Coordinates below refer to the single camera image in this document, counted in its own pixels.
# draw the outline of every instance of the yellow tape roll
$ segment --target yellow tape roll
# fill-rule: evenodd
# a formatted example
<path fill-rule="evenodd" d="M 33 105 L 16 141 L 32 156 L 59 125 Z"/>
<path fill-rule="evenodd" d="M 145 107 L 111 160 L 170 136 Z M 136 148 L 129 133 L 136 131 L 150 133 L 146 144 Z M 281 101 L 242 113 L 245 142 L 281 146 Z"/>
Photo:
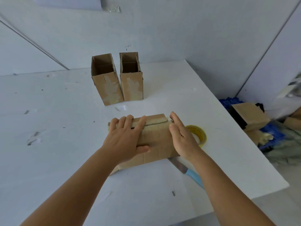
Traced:
<path fill-rule="evenodd" d="M 198 126 L 195 125 L 187 125 L 186 128 L 193 134 L 197 135 L 200 139 L 201 144 L 199 144 L 200 147 L 202 147 L 206 141 L 207 141 L 207 136 L 206 133 L 204 132 L 203 129 L 201 129 Z"/>

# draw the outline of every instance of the blue plastic crate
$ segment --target blue plastic crate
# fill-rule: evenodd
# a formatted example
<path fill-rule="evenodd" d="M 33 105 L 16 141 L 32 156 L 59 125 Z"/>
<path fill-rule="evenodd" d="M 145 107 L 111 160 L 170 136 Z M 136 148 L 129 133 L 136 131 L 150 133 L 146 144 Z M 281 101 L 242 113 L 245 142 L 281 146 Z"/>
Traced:
<path fill-rule="evenodd" d="M 235 98 L 229 98 L 228 97 L 226 99 L 220 99 L 219 101 L 224 106 L 224 108 L 226 110 L 229 110 L 229 108 L 230 108 L 231 105 L 244 103 L 243 101 L 240 101 L 239 98 L 237 98 L 237 97 L 235 97 Z M 285 137 L 285 135 L 283 133 L 281 133 L 275 125 L 272 125 L 271 123 L 267 124 L 266 126 L 264 126 L 260 130 L 262 132 L 270 133 L 274 137 L 272 140 L 270 140 L 265 145 L 259 146 L 258 148 L 260 150 L 263 150 L 263 149 L 268 148 L 268 147 L 276 146 Z"/>
<path fill-rule="evenodd" d="M 229 98 L 228 97 L 226 99 L 220 99 L 219 101 L 224 106 L 224 108 L 226 110 L 229 110 L 231 105 L 244 103 L 244 102 L 240 101 L 237 97 L 235 97 L 235 98 Z"/>
<path fill-rule="evenodd" d="M 271 123 L 269 123 L 266 126 L 264 126 L 263 128 L 261 128 L 260 131 L 269 133 L 269 134 L 273 135 L 273 137 L 274 137 L 272 140 L 267 142 L 265 145 L 259 146 L 258 148 L 260 150 L 263 150 L 263 149 L 268 148 L 268 147 L 276 146 L 285 137 L 285 135 L 283 133 L 281 133 L 275 125 L 273 125 Z"/>

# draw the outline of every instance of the knife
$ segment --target knife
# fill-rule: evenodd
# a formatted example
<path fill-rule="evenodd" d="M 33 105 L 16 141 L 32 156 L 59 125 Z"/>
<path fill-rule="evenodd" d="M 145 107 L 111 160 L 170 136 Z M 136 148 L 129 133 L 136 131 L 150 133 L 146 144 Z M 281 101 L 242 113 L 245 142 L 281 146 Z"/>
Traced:
<path fill-rule="evenodd" d="M 175 157 L 170 157 L 168 160 L 175 165 L 183 174 L 190 176 L 193 180 L 195 180 L 203 189 L 203 182 L 201 177 L 191 169 L 188 169 L 183 163 L 180 163 Z"/>

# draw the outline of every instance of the left hand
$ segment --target left hand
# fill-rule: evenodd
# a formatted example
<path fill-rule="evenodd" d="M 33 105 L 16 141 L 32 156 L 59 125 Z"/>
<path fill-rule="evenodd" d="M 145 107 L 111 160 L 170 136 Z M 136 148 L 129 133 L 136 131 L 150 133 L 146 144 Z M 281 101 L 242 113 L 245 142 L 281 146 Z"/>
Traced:
<path fill-rule="evenodd" d="M 150 151 L 150 147 L 147 145 L 137 147 L 139 135 L 146 122 L 146 116 L 141 117 L 136 127 L 131 129 L 133 118 L 132 115 L 122 117 L 120 120 L 113 118 L 109 134 L 101 147 L 101 149 L 112 153 L 118 164 L 130 160 L 138 154 Z"/>

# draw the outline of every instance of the blue knife handle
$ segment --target blue knife handle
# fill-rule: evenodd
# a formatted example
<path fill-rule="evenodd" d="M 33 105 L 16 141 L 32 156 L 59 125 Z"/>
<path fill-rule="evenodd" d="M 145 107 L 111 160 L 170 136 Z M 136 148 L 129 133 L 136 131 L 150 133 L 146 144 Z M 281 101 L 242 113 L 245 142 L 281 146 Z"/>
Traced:
<path fill-rule="evenodd" d="M 185 174 L 188 175 L 188 176 L 190 176 L 190 177 L 192 177 L 192 179 L 195 180 L 204 189 L 202 179 L 201 179 L 201 177 L 197 173 L 195 173 L 191 169 L 188 169 Z"/>

